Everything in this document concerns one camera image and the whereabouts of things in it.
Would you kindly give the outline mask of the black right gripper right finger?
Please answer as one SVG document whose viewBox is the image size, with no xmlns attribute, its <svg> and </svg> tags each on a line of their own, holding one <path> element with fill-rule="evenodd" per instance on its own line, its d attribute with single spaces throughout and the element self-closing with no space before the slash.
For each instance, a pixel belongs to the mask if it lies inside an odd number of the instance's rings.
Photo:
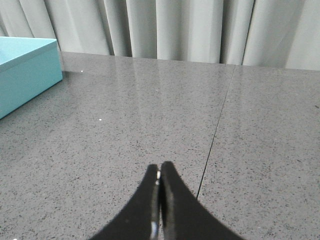
<svg viewBox="0 0 320 240">
<path fill-rule="evenodd" d="M 165 240 L 241 240 L 195 198 L 174 164 L 161 165 L 160 202 Z"/>
</svg>

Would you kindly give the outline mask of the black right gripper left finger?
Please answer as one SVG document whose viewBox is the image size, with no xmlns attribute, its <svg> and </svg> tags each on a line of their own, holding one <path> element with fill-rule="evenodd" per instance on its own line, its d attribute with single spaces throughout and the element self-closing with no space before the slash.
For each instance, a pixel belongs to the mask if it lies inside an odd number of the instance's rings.
<svg viewBox="0 0 320 240">
<path fill-rule="evenodd" d="M 158 166 L 151 164 L 136 192 L 122 210 L 92 240 L 157 240 L 159 238 Z"/>
</svg>

